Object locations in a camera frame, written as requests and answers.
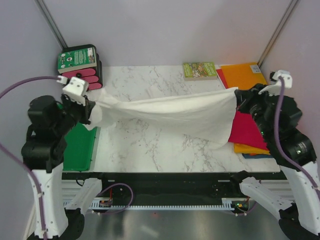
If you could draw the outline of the white t shirt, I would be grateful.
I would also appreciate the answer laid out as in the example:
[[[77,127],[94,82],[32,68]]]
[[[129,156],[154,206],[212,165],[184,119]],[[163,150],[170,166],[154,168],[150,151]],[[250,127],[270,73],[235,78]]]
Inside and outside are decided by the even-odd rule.
[[[121,101],[101,89],[95,102],[88,130],[107,128],[122,119],[140,119],[175,133],[210,141],[213,148],[224,146],[231,135],[236,114],[237,88],[202,92],[190,95],[168,96]]]

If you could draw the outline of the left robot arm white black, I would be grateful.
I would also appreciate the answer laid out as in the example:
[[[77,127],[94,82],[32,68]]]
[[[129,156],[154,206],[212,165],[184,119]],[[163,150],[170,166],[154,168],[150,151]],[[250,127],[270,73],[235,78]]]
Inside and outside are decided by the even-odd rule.
[[[28,177],[35,199],[36,227],[30,240],[77,240],[84,229],[85,214],[98,195],[110,191],[108,182],[88,178],[75,197],[64,205],[62,173],[65,136],[78,123],[90,123],[89,117],[95,102],[82,97],[83,103],[61,96],[58,104],[53,96],[44,95],[29,104],[31,121],[26,142],[21,149],[23,163],[30,169]]]

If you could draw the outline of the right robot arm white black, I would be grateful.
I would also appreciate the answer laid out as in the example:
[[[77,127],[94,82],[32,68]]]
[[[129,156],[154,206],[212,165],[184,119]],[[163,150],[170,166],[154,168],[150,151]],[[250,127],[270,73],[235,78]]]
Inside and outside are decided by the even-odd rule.
[[[263,88],[258,83],[249,90],[235,90],[237,110],[252,117],[294,200],[276,195],[244,170],[232,176],[229,191],[252,198],[271,213],[290,240],[318,240],[320,178],[313,144],[297,129],[302,111],[292,97],[260,93]]]

